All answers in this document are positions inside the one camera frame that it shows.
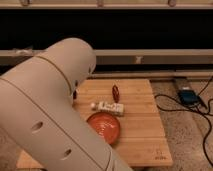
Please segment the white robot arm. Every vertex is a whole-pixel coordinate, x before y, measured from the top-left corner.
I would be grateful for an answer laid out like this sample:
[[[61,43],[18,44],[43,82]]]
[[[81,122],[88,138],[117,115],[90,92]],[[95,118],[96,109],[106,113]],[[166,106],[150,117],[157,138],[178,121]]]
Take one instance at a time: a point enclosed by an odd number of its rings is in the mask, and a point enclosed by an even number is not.
[[[132,171],[72,106],[95,66],[91,46],[67,38],[0,76],[0,127],[47,171]]]

